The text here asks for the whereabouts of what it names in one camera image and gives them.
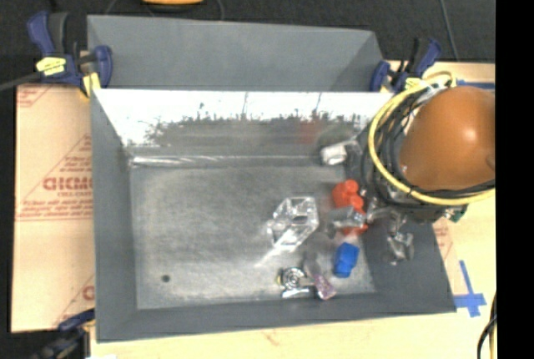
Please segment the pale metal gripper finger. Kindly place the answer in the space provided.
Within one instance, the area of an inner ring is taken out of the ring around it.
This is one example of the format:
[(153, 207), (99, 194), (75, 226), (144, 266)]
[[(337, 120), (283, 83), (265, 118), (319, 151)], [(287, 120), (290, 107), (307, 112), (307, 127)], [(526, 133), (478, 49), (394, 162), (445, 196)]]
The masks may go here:
[(355, 227), (364, 229), (367, 226), (367, 217), (352, 206), (335, 208), (329, 212), (330, 222), (337, 228)]
[(414, 236), (397, 231), (387, 236), (388, 261), (391, 265), (413, 260), (415, 254)]

